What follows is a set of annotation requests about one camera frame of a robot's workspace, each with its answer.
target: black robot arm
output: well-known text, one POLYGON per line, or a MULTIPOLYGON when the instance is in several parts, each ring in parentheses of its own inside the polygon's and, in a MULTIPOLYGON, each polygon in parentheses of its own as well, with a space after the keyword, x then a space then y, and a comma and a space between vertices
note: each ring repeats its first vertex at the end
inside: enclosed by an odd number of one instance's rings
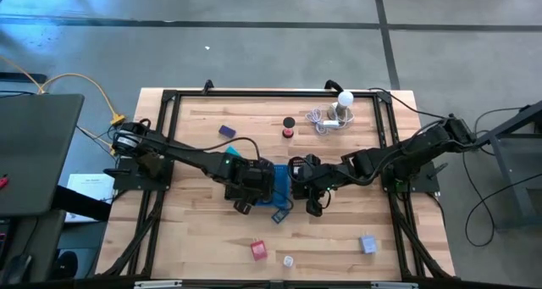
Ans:
POLYGON ((294 199, 307 199, 307 212, 322 215, 319 199, 326 191, 349 184, 366 186, 383 173, 396 181, 408 181, 420 168, 442 153, 475 149, 476 138, 462 119, 450 117, 418 131, 413 137, 385 148, 348 153, 340 164, 321 164, 314 155, 290 160, 294 199))
POLYGON ((247 159, 231 153, 208 153, 181 142, 169 140, 148 127, 149 121, 124 124, 113 138, 113 149, 122 156, 135 159, 140 175, 158 178, 171 160, 200 169, 218 183, 238 189, 241 199, 234 207, 248 214, 258 200, 268 201, 273 195, 274 165, 264 158, 247 159))

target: wooden tabletop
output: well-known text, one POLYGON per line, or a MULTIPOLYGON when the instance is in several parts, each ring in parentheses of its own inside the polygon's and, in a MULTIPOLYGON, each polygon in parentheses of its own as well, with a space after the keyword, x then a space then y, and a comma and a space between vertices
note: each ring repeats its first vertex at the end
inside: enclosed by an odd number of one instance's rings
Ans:
MULTIPOLYGON (((135 120, 148 118, 156 123, 162 90, 141 89, 135 120)), ((415 108, 412 92, 393 94, 415 108)), ((320 104, 334 101, 308 97, 185 97, 180 105, 175 139, 194 147, 209 147, 224 141, 218 129, 227 125, 237 131, 236 136, 254 139, 262 156, 275 164, 286 164, 290 157, 309 153, 320 157, 322 163, 338 163, 342 154, 378 147, 373 105, 368 99, 355 99, 351 110, 356 118, 348 128, 327 136, 316 133, 305 114, 320 104), (291 139, 281 135, 286 116, 296 120, 291 139)), ((400 139, 410 137, 420 127, 418 115, 396 102, 394 110, 400 139)), ((389 131, 387 120, 384 122, 389 131)), ((168 127, 169 116, 163 131, 168 127)), ((255 158, 251 143, 240 141, 231 145, 243 157, 255 158)), ((176 163, 163 206, 152 277, 399 280, 390 207, 381 191, 380 179, 371 186, 344 186, 331 194, 331 204, 322 217, 307 214, 305 201, 300 200, 295 201, 290 215, 277 225, 271 220, 276 209, 255 207, 248 215, 239 214, 232 202, 224 200, 223 186, 209 180, 200 170, 176 163), (378 243, 375 254, 361 252, 359 237, 364 235, 375 236, 378 243), (249 246, 255 239, 265 242, 267 259, 254 262, 249 246), (294 259, 292 268, 282 265, 286 255, 294 259)), ((109 268, 134 235, 140 200, 141 192, 126 192, 113 204, 97 272, 109 268)), ((439 208, 425 194, 413 194, 412 205, 420 240, 442 268, 453 275, 439 208)), ((147 240, 142 245, 140 268, 147 240)), ((414 271, 409 243, 406 252, 414 271)))

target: gray floor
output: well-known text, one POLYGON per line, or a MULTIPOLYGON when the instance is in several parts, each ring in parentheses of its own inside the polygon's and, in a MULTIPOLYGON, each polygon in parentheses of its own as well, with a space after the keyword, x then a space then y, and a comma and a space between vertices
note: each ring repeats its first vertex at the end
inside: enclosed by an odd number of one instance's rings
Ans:
MULTIPOLYGON (((384 0, 390 23, 540 25, 539 0, 384 0)), ((70 17, 205 21, 376 23, 374 0, 2 0, 2 17, 70 17)), ((470 126, 492 108, 523 106, 542 98, 540 32, 392 31, 401 89, 414 90, 418 107, 455 113, 470 126)), ((334 79, 348 88, 390 88, 380 31, 247 28, 153 28, 0 24, 0 54, 30 71, 53 76, 79 72, 102 83, 119 112, 133 115, 144 86, 321 87, 334 79)), ((0 70, 11 70, 0 64, 0 70)), ((0 89, 30 85, 0 84, 0 89)), ((83 80, 65 79, 54 93, 86 95, 80 125, 105 131, 110 113, 83 80)), ((483 120, 490 128, 512 116, 483 120)), ((422 118, 426 123, 430 119, 422 118)), ((441 202, 456 273, 463 279, 524 286, 542 284, 542 231, 495 234, 487 247, 472 247, 464 222, 477 202, 461 156, 438 159, 441 202)), ((495 161, 468 153, 473 179, 486 195, 504 185, 495 161)), ((113 161, 76 135, 62 176, 100 172, 113 161)), ((506 214, 498 197, 489 201, 506 214)), ((469 227, 481 242, 489 219, 480 209, 469 227)))

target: paper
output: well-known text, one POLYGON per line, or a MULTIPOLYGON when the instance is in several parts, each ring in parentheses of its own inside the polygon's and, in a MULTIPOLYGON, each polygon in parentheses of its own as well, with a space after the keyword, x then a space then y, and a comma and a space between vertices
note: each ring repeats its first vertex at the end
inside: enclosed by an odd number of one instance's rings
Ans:
MULTIPOLYGON (((101 200, 106 203, 113 201, 114 179, 105 174, 72 174, 69 175, 66 188, 78 192, 87 197, 101 200)), ((95 222, 93 218, 72 214, 66 214, 66 223, 74 222, 95 222)))

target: white cord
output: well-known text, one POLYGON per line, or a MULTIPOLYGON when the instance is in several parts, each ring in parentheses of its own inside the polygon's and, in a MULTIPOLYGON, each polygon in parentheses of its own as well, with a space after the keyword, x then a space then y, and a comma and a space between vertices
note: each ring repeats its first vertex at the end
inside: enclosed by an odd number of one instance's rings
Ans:
MULTIPOLYGON (((329 133, 329 128, 324 126, 324 121, 322 120, 322 110, 320 109, 322 108, 322 106, 325 106, 326 108, 332 107, 332 105, 330 104, 321 104, 317 106, 316 108, 314 108, 313 110, 311 110, 311 112, 305 114, 305 117, 310 122, 314 123, 314 128, 316 129, 316 132, 319 135, 325 136, 329 133)), ((339 115, 337 114, 337 110, 335 110, 335 108, 333 108, 333 112, 335 113, 335 118, 338 119, 339 115)), ((354 114, 351 112, 351 115, 352 116, 349 119, 339 120, 339 123, 342 122, 343 124, 335 129, 345 128, 348 125, 348 123, 352 122, 354 120, 354 114)))

